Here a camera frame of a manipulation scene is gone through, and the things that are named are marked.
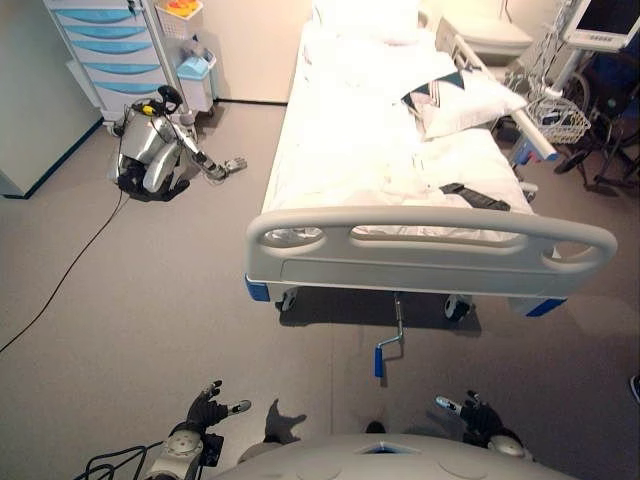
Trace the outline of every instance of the white bed rail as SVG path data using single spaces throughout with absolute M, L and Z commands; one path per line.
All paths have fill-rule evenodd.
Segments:
M 359 225 L 440 226 L 518 234 L 504 242 L 451 237 L 369 236 Z M 276 244 L 278 229 L 316 227 L 305 244 Z M 277 210 L 247 230 L 247 278 L 266 284 L 565 298 L 616 252 L 608 231 L 533 215 L 422 206 Z M 584 250 L 568 257 L 559 242 Z
M 469 45 L 460 35 L 454 37 L 454 49 L 451 54 L 459 67 L 472 66 L 481 69 L 490 78 L 494 78 L 491 71 L 485 66 L 482 60 L 476 55 Z M 547 141 L 544 135 L 538 130 L 535 123 L 529 118 L 525 110 L 518 110 L 511 114 L 514 122 L 518 124 L 520 130 L 525 137 L 531 142 L 531 145 L 537 150 L 538 154 L 547 160 L 554 160 L 558 156 L 558 152 Z

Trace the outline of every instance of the monitor screen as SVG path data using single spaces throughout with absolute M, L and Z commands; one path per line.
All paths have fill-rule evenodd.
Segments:
M 638 15 L 638 0 L 592 0 L 577 29 L 627 35 Z

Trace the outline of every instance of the drawer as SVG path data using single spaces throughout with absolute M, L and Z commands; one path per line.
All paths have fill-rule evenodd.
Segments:
M 157 92 L 161 84 L 108 83 L 96 82 L 95 89 L 104 103 L 105 109 L 123 112 L 125 105 L 131 105 L 143 98 L 162 100 Z
M 71 44 L 82 63 L 160 63 L 151 42 L 74 41 Z
M 124 40 L 127 42 L 150 42 L 151 36 L 146 27 L 94 27 L 87 25 L 65 25 L 71 41 L 85 40 Z
M 94 8 L 102 10 L 127 8 L 126 0 L 44 0 L 44 4 L 50 10 L 61 8 Z
M 94 82 L 167 83 L 160 65 L 85 63 L 84 68 Z
M 69 25 L 86 27 L 145 27 L 144 15 L 141 11 L 132 15 L 127 9 L 54 9 L 56 17 L 64 27 Z

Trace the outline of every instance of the mattress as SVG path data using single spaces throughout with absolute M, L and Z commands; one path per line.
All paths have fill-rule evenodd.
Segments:
M 421 139 L 400 99 L 455 70 L 424 32 L 411 45 L 349 38 L 307 24 L 263 212 L 329 206 L 472 208 L 440 187 L 462 183 L 511 211 L 533 213 L 489 131 Z M 402 225 L 359 226 L 362 234 L 453 236 L 501 241 L 504 233 Z M 279 240 L 317 234 L 277 231 Z

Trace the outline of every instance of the gray carpet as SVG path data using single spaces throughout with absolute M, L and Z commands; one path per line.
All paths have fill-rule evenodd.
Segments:
M 541 187 L 538 213 L 608 228 L 617 256 L 539 319 L 480 297 L 452 328 L 442 296 L 407 296 L 404 352 L 381 385 L 371 357 L 393 334 L 388 293 L 303 289 L 282 316 L 249 299 L 244 231 L 261 207 L 284 109 L 218 114 L 215 128 L 205 120 L 204 148 L 244 156 L 249 169 L 216 187 L 197 177 L 167 204 L 128 201 L 0 357 L 0 476 L 71 478 L 95 454 L 162 439 L 220 377 L 222 400 L 254 406 L 217 428 L 219 470 L 262 440 L 275 399 L 282 415 L 307 415 L 292 431 L 301 438 L 359 432 L 374 418 L 392 432 L 459 438 L 461 424 L 432 399 L 475 388 L 543 464 L 584 479 L 638 478 L 639 409 L 627 383 L 640 370 L 637 198 L 586 192 L 577 172 L 557 176 L 550 164 L 522 169 Z M 115 205 L 104 178 L 114 145 L 100 130 L 31 200 L 0 200 L 2 343 Z

